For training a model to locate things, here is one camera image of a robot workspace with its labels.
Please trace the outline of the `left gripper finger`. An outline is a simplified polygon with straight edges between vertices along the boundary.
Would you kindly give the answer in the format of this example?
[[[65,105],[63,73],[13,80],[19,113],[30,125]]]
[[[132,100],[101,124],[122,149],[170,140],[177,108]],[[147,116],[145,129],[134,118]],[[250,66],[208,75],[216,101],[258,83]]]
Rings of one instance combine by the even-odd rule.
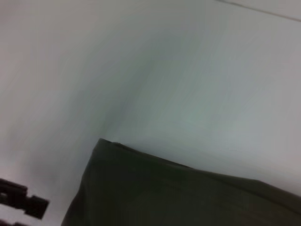
[[[22,210],[25,215],[43,219],[49,201],[35,195],[28,196],[26,186],[0,179],[0,203]]]

